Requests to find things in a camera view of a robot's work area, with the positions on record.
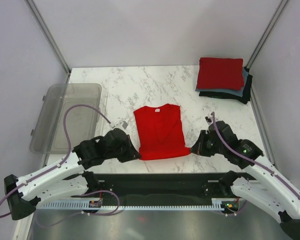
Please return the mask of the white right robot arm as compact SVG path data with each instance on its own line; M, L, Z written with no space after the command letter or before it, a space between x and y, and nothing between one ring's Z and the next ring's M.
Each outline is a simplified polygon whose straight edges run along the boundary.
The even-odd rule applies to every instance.
M204 157L222 155L261 184L261 187L252 186L243 176L229 171L219 180L220 193L225 197L234 194L247 200L274 218L291 239L300 240L300 190L252 141L238 139L224 121L210 117L206 121L209 127L200 131L191 153Z

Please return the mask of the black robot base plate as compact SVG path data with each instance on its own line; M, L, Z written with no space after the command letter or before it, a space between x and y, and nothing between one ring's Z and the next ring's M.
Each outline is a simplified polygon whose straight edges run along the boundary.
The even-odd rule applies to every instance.
M236 199L220 184L222 173L95 174L108 205L210 205L213 199Z

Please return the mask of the bright red t-shirt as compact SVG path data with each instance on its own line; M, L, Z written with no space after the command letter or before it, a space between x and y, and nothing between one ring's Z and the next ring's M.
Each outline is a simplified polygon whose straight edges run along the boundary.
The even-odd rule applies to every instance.
M167 103L159 107L143 106L133 114L141 160L178 158L191 153L190 148L186 147L179 105Z

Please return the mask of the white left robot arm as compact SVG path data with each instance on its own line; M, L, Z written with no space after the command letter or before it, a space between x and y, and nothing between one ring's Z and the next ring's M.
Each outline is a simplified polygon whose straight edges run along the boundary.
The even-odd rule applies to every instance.
M105 136L84 140L59 162L25 176L4 178L5 194L12 220L21 220L38 207L75 196L96 196L101 185L90 168L108 159L125 163L140 159L130 136L115 128Z

